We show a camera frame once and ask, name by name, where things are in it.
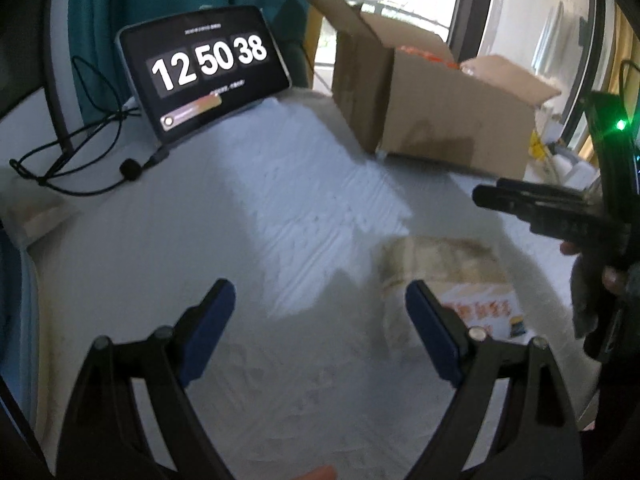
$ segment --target hand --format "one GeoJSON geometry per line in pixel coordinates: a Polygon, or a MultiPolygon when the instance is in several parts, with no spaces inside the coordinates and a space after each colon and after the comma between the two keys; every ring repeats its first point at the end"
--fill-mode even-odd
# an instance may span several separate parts
{"type": "Polygon", "coordinates": [[[329,465],[314,469],[311,473],[297,478],[296,480],[336,480],[335,469],[329,465]]]}
{"type": "MultiPolygon", "coordinates": [[[[564,256],[575,256],[580,254],[580,249],[569,242],[562,242],[560,252],[564,256]]],[[[616,296],[622,296],[625,293],[627,281],[628,275],[625,272],[620,272],[612,267],[605,267],[602,272],[602,284],[616,296]]]]}

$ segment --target number 38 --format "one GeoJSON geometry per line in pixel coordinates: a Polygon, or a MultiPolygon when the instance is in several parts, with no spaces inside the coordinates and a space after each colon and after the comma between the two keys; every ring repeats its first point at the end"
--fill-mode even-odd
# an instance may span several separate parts
{"type": "Polygon", "coordinates": [[[248,40],[245,38],[235,38],[234,47],[240,51],[238,61],[245,65],[248,65],[254,59],[256,61],[263,61],[267,57],[267,50],[262,44],[260,36],[256,36],[255,34],[249,36],[248,40]]]}

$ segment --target package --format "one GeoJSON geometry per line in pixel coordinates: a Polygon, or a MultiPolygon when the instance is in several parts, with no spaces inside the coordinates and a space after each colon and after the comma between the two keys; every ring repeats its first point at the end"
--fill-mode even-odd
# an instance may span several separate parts
{"type": "Polygon", "coordinates": [[[391,350],[422,345],[406,312],[407,285],[423,280],[443,306],[496,339],[526,334],[516,293],[492,252],[473,240],[403,237],[382,248],[383,330],[391,350]]]}
{"type": "Polygon", "coordinates": [[[27,248],[76,212],[58,193],[0,168],[0,221],[16,247],[27,248]]]}
{"type": "Polygon", "coordinates": [[[524,176],[534,108],[557,89],[500,56],[457,70],[432,32],[344,0],[308,1],[338,31],[334,100],[366,152],[524,176]]]}

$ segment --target yellow curtain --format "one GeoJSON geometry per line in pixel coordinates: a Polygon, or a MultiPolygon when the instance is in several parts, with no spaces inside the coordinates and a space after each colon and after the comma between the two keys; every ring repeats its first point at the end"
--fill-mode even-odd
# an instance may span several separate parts
{"type": "MultiPolygon", "coordinates": [[[[640,41],[634,34],[631,24],[627,21],[620,7],[616,5],[616,44],[613,67],[609,83],[608,85],[604,85],[603,90],[612,94],[618,94],[620,92],[618,74],[620,73],[620,65],[625,59],[631,59],[636,63],[640,63],[640,41]]],[[[629,70],[625,79],[625,105],[630,117],[636,113],[639,89],[640,74],[635,70],[629,70]]],[[[580,156],[585,160],[597,164],[590,136],[580,150],[580,156]]]]}
{"type": "MultiPolygon", "coordinates": [[[[306,20],[306,35],[305,35],[305,51],[309,56],[311,63],[314,63],[316,59],[316,50],[318,49],[318,41],[320,40],[320,28],[322,27],[322,14],[320,14],[313,7],[309,9],[309,15],[306,20]]],[[[313,86],[314,70],[313,67],[307,66],[307,74],[309,84],[313,86]]]]}

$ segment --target white digit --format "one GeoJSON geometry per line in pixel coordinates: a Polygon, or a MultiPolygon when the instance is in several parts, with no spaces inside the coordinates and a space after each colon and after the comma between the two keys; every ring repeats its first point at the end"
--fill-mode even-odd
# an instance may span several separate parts
{"type": "Polygon", "coordinates": [[[169,77],[169,72],[166,69],[164,60],[158,59],[155,65],[153,65],[151,72],[153,72],[154,74],[157,74],[158,72],[160,72],[160,75],[162,76],[162,82],[164,83],[164,86],[168,92],[174,89],[174,82],[171,81],[171,78],[169,77]]]}
{"type": "Polygon", "coordinates": [[[229,70],[234,65],[234,55],[231,53],[231,49],[228,44],[224,41],[218,41],[213,46],[213,55],[216,56],[220,68],[223,68],[224,70],[229,70]]]}
{"type": "Polygon", "coordinates": [[[218,71],[218,62],[211,54],[205,54],[211,49],[209,45],[198,46],[195,48],[196,58],[200,64],[200,70],[203,74],[214,75],[218,71]]]}
{"type": "Polygon", "coordinates": [[[254,54],[255,59],[258,61],[263,61],[267,57],[267,49],[262,46],[262,40],[260,36],[256,36],[255,34],[249,36],[249,46],[251,47],[251,51],[254,54]]]}
{"type": "Polygon", "coordinates": [[[238,56],[238,61],[240,63],[248,65],[254,60],[254,55],[249,50],[249,44],[246,42],[245,38],[235,38],[234,47],[240,48],[240,56],[238,56]]]}
{"type": "Polygon", "coordinates": [[[187,74],[189,71],[189,56],[184,52],[176,52],[171,58],[171,66],[178,66],[178,62],[182,62],[182,70],[180,70],[180,77],[178,78],[178,85],[183,86],[196,81],[198,76],[196,73],[187,74]]]}

